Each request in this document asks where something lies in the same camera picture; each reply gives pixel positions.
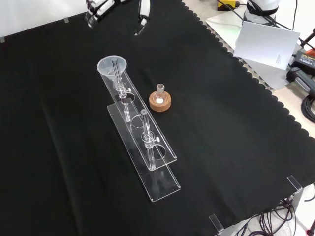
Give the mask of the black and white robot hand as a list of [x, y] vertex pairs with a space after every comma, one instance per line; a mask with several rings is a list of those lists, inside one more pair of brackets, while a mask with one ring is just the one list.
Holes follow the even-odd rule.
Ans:
[[[87, 0], [87, 12], [85, 20], [89, 28], [93, 28], [99, 23], [116, 7], [123, 4], [128, 4], [129, 0]], [[150, 19], [151, 1], [140, 0], [138, 7], [138, 22], [134, 28], [134, 36], [138, 36], [142, 33], [146, 24]]]

